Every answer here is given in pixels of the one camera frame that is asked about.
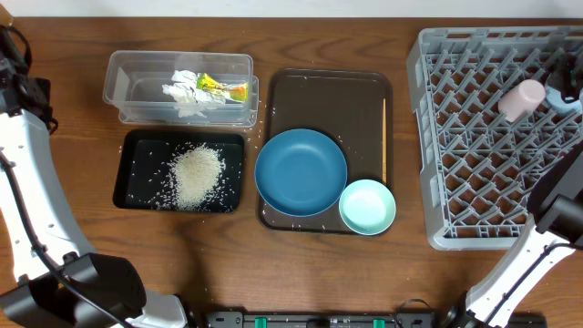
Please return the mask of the light blue bowl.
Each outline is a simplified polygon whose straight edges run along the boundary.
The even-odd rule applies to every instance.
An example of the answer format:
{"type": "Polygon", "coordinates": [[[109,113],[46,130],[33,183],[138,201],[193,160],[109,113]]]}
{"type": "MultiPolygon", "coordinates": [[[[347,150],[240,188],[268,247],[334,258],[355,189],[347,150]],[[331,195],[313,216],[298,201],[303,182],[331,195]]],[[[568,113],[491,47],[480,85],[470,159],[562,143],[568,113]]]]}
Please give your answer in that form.
{"type": "Polygon", "coordinates": [[[561,117],[565,117],[572,113],[582,113],[582,89],[579,94],[579,100],[573,103],[564,103],[559,95],[559,92],[553,88],[553,73],[547,78],[545,84],[546,102],[550,108],[555,110],[561,117]]]}

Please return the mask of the pink cup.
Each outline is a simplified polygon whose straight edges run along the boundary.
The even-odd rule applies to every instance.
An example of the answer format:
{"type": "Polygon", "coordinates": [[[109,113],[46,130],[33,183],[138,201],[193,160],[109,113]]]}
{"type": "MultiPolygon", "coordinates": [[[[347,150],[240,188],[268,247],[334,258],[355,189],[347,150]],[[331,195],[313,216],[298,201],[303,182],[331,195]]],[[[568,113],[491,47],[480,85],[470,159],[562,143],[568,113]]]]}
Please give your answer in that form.
{"type": "Polygon", "coordinates": [[[515,122],[523,114],[535,111],[545,98],[544,86],[535,79],[526,79],[504,94],[497,106],[506,121],[515,122]]]}

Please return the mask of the white rice pile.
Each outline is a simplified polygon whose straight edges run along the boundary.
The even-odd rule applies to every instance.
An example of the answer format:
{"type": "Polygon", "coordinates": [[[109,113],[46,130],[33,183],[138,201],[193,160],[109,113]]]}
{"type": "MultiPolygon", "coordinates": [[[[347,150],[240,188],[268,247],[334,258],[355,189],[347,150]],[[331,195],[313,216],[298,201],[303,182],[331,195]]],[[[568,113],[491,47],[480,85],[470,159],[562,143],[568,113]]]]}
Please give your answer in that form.
{"type": "Polygon", "coordinates": [[[130,161],[124,206],[229,213],[240,203],[239,144],[141,140],[130,161]]]}

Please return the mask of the mint green bowl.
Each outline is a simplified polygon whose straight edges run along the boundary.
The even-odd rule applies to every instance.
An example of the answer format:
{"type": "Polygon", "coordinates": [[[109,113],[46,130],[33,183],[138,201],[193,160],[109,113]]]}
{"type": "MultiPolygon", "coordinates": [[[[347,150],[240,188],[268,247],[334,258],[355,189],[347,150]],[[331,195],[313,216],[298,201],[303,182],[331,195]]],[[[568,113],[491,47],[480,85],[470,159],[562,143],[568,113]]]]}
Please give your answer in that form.
{"type": "Polygon", "coordinates": [[[339,199],[343,223],[353,232],[374,236],[387,231],[396,217],[393,193],[381,182],[359,179],[348,185],[339,199]]]}

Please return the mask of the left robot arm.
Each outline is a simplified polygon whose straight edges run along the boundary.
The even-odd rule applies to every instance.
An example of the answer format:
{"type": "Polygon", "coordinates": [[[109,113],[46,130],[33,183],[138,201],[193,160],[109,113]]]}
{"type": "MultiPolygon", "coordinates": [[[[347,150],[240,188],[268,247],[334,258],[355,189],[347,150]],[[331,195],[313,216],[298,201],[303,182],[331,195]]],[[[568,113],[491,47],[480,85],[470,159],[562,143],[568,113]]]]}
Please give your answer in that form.
{"type": "Polygon", "coordinates": [[[24,327],[184,327],[180,299],[145,289],[126,259],[98,254],[54,167],[50,83],[25,60],[1,59],[1,214],[17,286],[1,309],[24,327]]]}

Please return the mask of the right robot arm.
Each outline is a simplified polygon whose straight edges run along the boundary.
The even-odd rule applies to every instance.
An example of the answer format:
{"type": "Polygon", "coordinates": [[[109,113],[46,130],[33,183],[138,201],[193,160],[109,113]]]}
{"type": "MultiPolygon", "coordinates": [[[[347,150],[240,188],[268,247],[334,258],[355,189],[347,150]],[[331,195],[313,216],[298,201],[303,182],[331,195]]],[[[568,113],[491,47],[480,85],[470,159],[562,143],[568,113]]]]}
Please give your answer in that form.
{"type": "MultiPolygon", "coordinates": [[[[565,108],[582,103],[582,58],[564,55],[545,84],[528,79],[505,93],[498,110],[516,121],[543,100],[565,108]]],[[[460,299],[442,327],[506,327],[513,311],[554,265],[582,249],[582,144],[531,191],[523,232],[496,267],[460,299]]]]}

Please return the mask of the wooden chopstick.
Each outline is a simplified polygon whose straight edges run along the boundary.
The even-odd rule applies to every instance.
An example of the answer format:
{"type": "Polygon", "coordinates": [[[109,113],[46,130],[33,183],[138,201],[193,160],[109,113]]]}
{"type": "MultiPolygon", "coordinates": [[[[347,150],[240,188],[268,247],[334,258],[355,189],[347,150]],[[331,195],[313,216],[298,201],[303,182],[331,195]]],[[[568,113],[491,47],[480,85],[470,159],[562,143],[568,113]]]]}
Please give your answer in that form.
{"type": "Polygon", "coordinates": [[[387,165],[387,125],[386,125],[386,98],[383,99],[382,111],[382,163],[383,163],[383,184],[388,182],[388,165],[387,165]]]}

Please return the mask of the white tissue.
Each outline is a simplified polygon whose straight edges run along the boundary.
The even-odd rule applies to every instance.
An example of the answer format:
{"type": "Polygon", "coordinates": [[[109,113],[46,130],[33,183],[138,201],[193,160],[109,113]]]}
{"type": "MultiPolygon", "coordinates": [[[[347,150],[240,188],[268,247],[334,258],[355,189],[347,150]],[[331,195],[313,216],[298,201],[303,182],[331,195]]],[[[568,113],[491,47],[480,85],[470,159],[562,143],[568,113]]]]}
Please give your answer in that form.
{"type": "Polygon", "coordinates": [[[162,92],[177,103],[175,109],[179,111],[179,117],[200,116],[196,108],[189,107],[189,104],[197,103],[198,74],[189,70],[175,70],[171,80],[173,84],[163,85],[162,92]]]}
{"type": "Polygon", "coordinates": [[[203,104],[225,104],[226,103],[226,98],[224,96],[212,94],[211,92],[209,92],[207,90],[195,88],[193,90],[193,93],[194,93],[194,98],[195,98],[197,103],[203,103],[203,104]]]}

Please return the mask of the dark blue plate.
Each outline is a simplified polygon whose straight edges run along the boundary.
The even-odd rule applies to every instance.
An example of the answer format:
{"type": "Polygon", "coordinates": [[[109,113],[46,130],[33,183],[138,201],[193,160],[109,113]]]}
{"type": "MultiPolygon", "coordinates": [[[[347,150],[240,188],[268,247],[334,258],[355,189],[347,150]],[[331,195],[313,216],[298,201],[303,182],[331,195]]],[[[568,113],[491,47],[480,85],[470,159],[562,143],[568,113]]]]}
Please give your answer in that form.
{"type": "Polygon", "coordinates": [[[257,158],[254,179],[265,203],[276,211],[309,217],[328,210],[340,198],[348,166],[330,137],[296,128],[267,141],[257,158]]]}

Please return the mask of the green yellow snack wrapper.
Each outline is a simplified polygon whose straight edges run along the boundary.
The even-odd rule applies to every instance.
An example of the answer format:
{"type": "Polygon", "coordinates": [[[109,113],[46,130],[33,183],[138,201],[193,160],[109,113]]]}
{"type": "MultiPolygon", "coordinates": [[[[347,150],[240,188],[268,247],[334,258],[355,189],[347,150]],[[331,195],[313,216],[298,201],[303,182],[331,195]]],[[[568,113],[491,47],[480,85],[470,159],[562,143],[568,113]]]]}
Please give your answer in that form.
{"type": "Polygon", "coordinates": [[[249,97],[249,84],[227,84],[216,81],[207,73],[199,74],[196,83],[197,89],[207,91],[214,96],[224,97],[226,100],[234,102],[246,102],[249,97]]]}

